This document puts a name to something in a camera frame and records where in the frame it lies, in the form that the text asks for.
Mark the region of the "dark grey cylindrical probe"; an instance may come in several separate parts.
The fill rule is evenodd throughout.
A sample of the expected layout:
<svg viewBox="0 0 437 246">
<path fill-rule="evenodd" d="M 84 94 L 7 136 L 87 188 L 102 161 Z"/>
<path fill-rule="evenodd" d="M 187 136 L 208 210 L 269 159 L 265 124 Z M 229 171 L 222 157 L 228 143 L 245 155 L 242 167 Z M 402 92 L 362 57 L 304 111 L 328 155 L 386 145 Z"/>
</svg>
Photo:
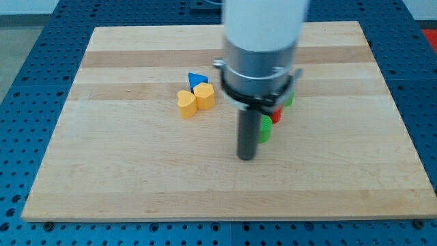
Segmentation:
<svg viewBox="0 0 437 246">
<path fill-rule="evenodd" d="M 237 156 L 249 161 L 255 158 L 262 115 L 254 110 L 239 110 Z"/>
</svg>

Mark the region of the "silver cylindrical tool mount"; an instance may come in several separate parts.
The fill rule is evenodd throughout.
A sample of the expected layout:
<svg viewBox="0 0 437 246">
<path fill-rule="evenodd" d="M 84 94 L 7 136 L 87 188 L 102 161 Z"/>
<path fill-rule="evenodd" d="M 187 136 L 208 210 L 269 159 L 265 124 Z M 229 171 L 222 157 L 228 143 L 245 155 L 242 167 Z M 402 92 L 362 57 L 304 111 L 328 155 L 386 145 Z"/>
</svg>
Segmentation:
<svg viewBox="0 0 437 246">
<path fill-rule="evenodd" d="M 282 107 L 294 93 L 296 77 L 291 71 L 296 45 L 249 51 L 225 39 L 223 57 L 214 60 L 224 97 L 240 112 L 270 115 Z"/>
</svg>

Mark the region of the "green block behind arm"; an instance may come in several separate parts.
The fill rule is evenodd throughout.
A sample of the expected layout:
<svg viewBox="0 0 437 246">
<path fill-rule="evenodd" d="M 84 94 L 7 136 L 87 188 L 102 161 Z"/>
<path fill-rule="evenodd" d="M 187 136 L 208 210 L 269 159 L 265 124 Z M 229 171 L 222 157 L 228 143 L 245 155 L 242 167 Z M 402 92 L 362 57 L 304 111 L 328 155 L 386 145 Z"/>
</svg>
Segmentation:
<svg viewBox="0 0 437 246">
<path fill-rule="evenodd" d="M 292 92 L 290 94 L 290 97 L 288 98 L 288 100 L 283 105 L 284 107 L 290 107 L 292 105 L 293 100 L 294 100 L 294 94 L 295 94 L 295 92 Z"/>
</svg>

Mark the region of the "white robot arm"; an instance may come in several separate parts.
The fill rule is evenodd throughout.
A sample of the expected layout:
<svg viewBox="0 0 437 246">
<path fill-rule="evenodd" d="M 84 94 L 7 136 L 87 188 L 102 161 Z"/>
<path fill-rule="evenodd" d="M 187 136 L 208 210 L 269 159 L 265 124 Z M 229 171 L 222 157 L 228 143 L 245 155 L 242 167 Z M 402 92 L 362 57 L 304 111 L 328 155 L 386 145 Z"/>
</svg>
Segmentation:
<svg viewBox="0 0 437 246">
<path fill-rule="evenodd" d="M 263 115 L 294 92 L 294 53 L 309 0 L 226 0 L 222 3 L 223 57 L 214 60 L 221 88 L 238 109 L 236 154 L 257 154 Z"/>
</svg>

